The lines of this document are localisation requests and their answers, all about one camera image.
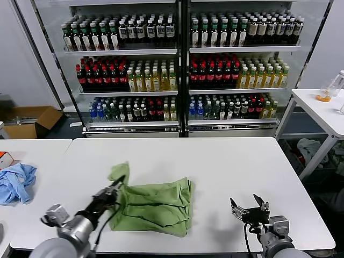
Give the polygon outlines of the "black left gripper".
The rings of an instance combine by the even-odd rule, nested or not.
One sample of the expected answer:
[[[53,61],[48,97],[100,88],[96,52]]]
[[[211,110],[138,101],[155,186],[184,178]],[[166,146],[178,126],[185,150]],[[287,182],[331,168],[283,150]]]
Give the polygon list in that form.
[[[125,179],[126,176],[123,175],[111,185],[93,195],[91,203],[84,210],[79,210],[76,215],[81,215],[88,219],[99,219],[109,207],[117,203],[118,192]]]

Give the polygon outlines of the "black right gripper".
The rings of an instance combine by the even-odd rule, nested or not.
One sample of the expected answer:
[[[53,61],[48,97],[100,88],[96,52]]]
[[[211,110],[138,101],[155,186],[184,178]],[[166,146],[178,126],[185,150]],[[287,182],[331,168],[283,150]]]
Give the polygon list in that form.
[[[258,207],[244,209],[236,204],[230,198],[232,215],[241,219],[243,223],[249,223],[253,226],[258,226],[259,223],[267,224],[270,216],[269,203],[265,202],[260,196],[253,194]]]

